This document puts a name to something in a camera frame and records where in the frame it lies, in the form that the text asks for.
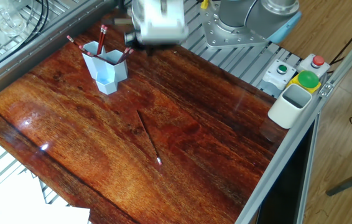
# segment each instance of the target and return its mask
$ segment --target white control box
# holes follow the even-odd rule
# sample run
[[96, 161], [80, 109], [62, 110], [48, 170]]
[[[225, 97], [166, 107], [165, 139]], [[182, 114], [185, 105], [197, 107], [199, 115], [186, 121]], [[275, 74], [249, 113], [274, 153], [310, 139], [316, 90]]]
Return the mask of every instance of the white control box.
[[298, 72], [303, 70], [311, 71], [314, 72], [318, 78], [321, 78], [321, 76], [323, 76], [328, 71], [328, 69], [330, 69], [330, 65], [324, 62], [324, 58], [314, 54], [310, 54], [296, 67]]
[[284, 90], [287, 86], [289, 80], [295, 74], [296, 69], [291, 67], [285, 62], [281, 62], [280, 60], [276, 59], [270, 65], [269, 69], [263, 76], [263, 81], [272, 83], [275, 85], [279, 90]]

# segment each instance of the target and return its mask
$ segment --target hexagonal pencil cup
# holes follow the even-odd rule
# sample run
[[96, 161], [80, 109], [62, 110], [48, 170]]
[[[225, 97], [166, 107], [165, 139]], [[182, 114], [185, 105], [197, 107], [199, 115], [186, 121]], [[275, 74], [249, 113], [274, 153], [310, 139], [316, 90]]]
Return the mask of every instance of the hexagonal pencil cup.
[[[96, 41], [93, 41], [93, 42], [85, 44], [83, 46], [83, 48], [87, 52], [90, 52], [90, 53], [96, 55], [98, 46], [99, 46], [99, 43], [97, 43]], [[105, 54], [106, 54], [106, 52], [103, 47], [101, 49], [101, 54], [99, 54], [98, 56], [104, 57]], [[90, 72], [90, 76], [93, 79], [96, 79], [99, 71], [106, 69], [106, 62], [105, 61], [100, 60], [99, 58], [90, 57], [89, 55], [86, 55], [86, 54], [82, 54], [82, 56], [83, 56], [83, 59], [85, 60], [86, 66], [88, 67], [88, 70]]]
[[[98, 43], [93, 41], [85, 44], [83, 48], [95, 55], [97, 53]], [[82, 54], [85, 59], [86, 66], [93, 79], [96, 80], [99, 91], [105, 94], [114, 93], [117, 90], [118, 82], [127, 78], [127, 65], [125, 61], [117, 63], [123, 53], [118, 50], [113, 50], [106, 53], [104, 47], [101, 54], [97, 57], [90, 57]]]
[[117, 63], [118, 60], [122, 57], [122, 52], [118, 50], [113, 50], [106, 53], [104, 56], [106, 60], [112, 62], [113, 65], [107, 63], [107, 70], [114, 70], [115, 79], [117, 82], [123, 81], [127, 78], [127, 65], [126, 61], [123, 60], [121, 63]]

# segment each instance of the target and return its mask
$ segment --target emergency stop button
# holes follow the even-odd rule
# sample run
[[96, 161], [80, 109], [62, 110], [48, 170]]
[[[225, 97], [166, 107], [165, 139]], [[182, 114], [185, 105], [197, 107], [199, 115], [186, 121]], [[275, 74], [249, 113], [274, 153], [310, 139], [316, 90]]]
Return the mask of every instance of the emergency stop button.
[[319, 55], [314, 56], [314, 58], [313, 58], [314, 65], [319, 67], [319, 66], [323, 65], [324, 63], [325, 63], [325, 61], [324, 61], [323, 57], [321, 57]]

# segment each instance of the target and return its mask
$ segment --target wooden floor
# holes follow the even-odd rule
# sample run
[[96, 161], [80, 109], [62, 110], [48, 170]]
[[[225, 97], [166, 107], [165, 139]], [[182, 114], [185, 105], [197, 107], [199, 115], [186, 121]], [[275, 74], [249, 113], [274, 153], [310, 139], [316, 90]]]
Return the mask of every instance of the wooden floor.
[[322, 111], [304, 223], [352, 223], [352, 188], [325, 191], [352, 175], [352, 69]]
[[[301, 0], [300, 5], [303, 18], [282, 46], [303, 58], [322, 55], [329, 63], [352, 36], [352, 0]], [[352, 69], [322, 111], [304, 223], [352, 223], [352, 188], [325, 194], [352, 175], [350, 116]]]

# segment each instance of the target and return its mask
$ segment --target metal bracket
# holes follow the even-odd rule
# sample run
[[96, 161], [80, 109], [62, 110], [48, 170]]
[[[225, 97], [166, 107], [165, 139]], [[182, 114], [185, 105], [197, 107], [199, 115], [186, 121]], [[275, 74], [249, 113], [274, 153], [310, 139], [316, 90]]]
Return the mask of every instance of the metal bracket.
[[219, 19], [220, 1], [209, 1], [207, 9], [200, 8], [200, 19], [206, 42], [214, 49], [265, 46], [269, 41], [247, 27], [230, 27]]
[[334, 86], [332, 84], [326, 83], [319, 92], [320, 97], [322, 97], [322, 98], [328, 97], [330, 95], [330, 93], [332, 92], [333, 88], [334, 88]]

